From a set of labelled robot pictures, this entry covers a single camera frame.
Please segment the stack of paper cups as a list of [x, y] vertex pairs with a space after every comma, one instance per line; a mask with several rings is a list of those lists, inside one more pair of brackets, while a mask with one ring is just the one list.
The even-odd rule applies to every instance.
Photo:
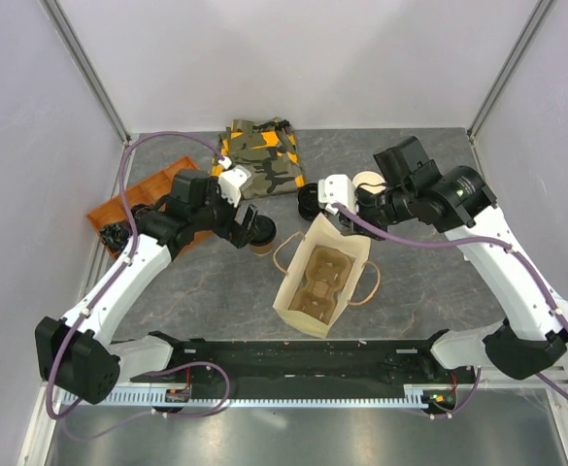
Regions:
[[352, 179], [352, 184], [355, 188], [361, 188], [372, 194], [385, 191], [385, 180], [383, 176], [373, 171], [357, 173]]

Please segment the brown paper bag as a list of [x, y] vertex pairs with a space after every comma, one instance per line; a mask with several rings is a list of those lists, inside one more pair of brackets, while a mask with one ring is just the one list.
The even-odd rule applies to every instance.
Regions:
[[[273, 251], [273, 263], [284, 279], [273, 303], [279, 317], [297, 331], [325, 339], [350, 306], [362, 306], [377, 293], [382, 273], [369, 260], [371, 241], [345, 236], [323, 214], [305, 232], [297, 231]], [[360, 301], [353, 299], [366, 267], [376, 272], [376, 283]]]

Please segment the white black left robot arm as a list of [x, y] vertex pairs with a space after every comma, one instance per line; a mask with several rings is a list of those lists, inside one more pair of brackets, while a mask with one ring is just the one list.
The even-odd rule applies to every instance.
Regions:
[[236, 215], [250, 172], [239, 165], [210, 176], [184, 169], [171, 190], [142, 215], [117, 261], [90, 292], [62, 318], [43, 318], [35, 329], [41, 377], [98, 404], [117, 383], [153, 373], [174, 382], [185, 371], [184, 356], [153, 336], [116, 344], [113, 336], [146, 287], [189, 246], [197, 233], [211, 231], [239, 249], [255, 234], [257, 209]]

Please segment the stack of black lids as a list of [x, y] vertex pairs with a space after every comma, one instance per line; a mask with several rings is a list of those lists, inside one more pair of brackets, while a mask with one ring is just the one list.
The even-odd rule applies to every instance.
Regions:
[[297, 193], [298, 214], [306, 221], [312, 222], [322, 208], [318, 202], [318, 187], [316, 183], [308, 183], [298, 189]]

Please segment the camouflage folded cloth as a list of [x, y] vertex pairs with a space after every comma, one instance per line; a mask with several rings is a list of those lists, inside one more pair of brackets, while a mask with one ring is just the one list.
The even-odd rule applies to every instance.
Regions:
[[217, 148], [251, 173], [242, 188], [245, 200], [288, 194], [306, 185], [294, 128], [287, 119], [234, 119], [219, 134]]

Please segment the single brown paper cup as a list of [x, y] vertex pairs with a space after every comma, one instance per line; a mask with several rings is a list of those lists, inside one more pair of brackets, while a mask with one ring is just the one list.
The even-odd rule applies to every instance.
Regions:
[[250, 243], [250, 247], [251, 247], [251, 251], [258, 255], [258, 256], [264, 256], [269, 254], [274, 247], [275, 242], [274, 241], [269, 241], [269, 242], [253, 242]]

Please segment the dark patterned rolled sock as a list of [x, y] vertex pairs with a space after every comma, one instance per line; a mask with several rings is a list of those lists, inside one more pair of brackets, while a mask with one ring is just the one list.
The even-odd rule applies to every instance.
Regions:
[[125, 221], [108, 223], [99, 229], [103, 244], [111, 252], [121, 252], [131, 236], [129, 224]]

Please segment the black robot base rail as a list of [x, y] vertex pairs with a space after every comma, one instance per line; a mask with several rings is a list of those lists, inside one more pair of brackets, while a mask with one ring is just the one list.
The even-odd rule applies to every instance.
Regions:
[[173, 348], [171, 367], [210, 361], [228, 383], [202, 367], [172, 376], [189, 381], [198, 398], [230, 390], [233, 399], [309, 399], [396, 397], [407, 384], [472, 383], [467, 366], [443, 368], [432, 356], [430, 340], [178, 340], [161, 331], [153, 337]]

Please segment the cardboard cup carrier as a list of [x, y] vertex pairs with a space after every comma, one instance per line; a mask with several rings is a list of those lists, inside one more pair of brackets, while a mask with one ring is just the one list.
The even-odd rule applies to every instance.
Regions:
[[352, 260], [340, 250], [325, 246], [314, 248], [289, 308], [329, 324], [351, 268]]

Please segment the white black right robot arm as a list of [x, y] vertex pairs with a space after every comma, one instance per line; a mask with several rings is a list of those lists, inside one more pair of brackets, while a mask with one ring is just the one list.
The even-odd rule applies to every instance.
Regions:
[[418, 357], [419, 374], [439, 382], [452, 368], [490, 364], [524, 380], [554, 365], [568, 347], [568, 301], [552, 289], [512, 232], [497, 198], [474, 168], [443, 173], [420, 140], [408, 137], [375, 154], [377, 172], [349, 181], [341, 219], [375, 239], [418, 220], [445, 236], [435, 249], [458, 248], [497, 299], [503, 319], [449, 330]]

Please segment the black plastic cup lid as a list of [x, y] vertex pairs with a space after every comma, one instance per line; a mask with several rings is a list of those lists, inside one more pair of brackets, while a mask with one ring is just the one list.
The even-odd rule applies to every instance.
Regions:
[[272, 243], [277, 235], [275, 222], [263, 215], [257, 215], [253, 226], [250, 245], [253, 247], [267, 246]]

